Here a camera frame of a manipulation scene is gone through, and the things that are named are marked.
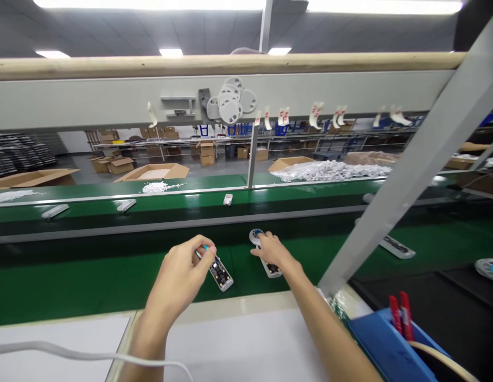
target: blue bin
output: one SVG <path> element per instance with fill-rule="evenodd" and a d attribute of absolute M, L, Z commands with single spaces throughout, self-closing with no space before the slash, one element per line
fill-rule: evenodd
<path fill-rule="evenodd" d="M 389 382 L 438 382 L 434 373 L 391 323 L 389 308 L 349 322 L 356 339 Z M 418 325 L 412 323 L 414 340 L 446 353 Z"/>

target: white remote control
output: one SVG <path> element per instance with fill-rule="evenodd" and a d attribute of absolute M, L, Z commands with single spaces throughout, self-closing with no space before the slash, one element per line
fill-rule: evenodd
<path fill-rule="evenodd" d="M 197 251 L 195 251 L 195 253 L 199 259 L 202 259 L 202 256 Z M 234 284 L 232 276 L 230 276 L 230 273 L 225 269 L 225 266 L 218 256 L 214 257 L 214 261 L 209 267 L 209 272 L 222 292 L 225 292 L 232 284 Z"/>
<path fill-rule="evenodd" d="M 249 235 L 250 241 L 252 242 L 252 244 L 257 249 L 261 248 L 261 240 L 257 236 L 259 233 L 264 233 L 264 231 L 256 228 L 256 229 L 251 230 L 250 235 Z M 261 262 L 262 262 L 262 265 L 264 267 L 264 270 L 266 271 L 267 277 L 269 277 L 270 279 L 280 277 L 283 274 L 281 272 L 281 270 L 276 265 L 265 262 L 262 259 L 261 259 Z"/>

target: ceiling panel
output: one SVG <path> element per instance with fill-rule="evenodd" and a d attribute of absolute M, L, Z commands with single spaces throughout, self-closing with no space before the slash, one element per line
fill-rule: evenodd
<path fill-rule="evenodd" d="M 127 12 L 105 13 L 103 19 L 121 36 L 144 36 L 145 29 L 136 15 Z"/>

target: red marker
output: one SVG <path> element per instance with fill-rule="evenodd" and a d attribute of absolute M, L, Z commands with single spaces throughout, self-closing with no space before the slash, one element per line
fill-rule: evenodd
<path fill-rule="evenodd" d="M 403 337 L 404 334 L 402 333 L 402 323 L 400 322 L 399 303 L 396 300 L 395 296 L 390 296 L 390 308 L 391 308 L 391 315 L 393 317 L 393 326 Z"/>
<path fill-rule="evenodd" d="M 400 298 L 402 300 L 402 319 L 404 321 L 405 339 L 407 341 L 414 341 L 414 337 L 412 336 L 412 320 L 409 297 L 407 296 L 407 293 L 400 291 Z"/>

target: white work surface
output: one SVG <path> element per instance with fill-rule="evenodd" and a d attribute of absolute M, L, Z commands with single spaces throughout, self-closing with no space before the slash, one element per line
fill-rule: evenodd
<path fill-rule="evenodd" d="M 0 327 L 0 344 L 48 341 L 91 353 L 115 353 L 130 317 L 113 315 L 60 323 Z M 74 361 L 40 351 L 0 355 L 0 382 L 104 382 L 112 361 Z"/>
<path fill-rule="evenodd" d="M 196 382 L 327 381 L 299 309 L 174 326 L 167 360 L 184 363 Z M 165 382 L 188 381 L 165 368 Z"/>

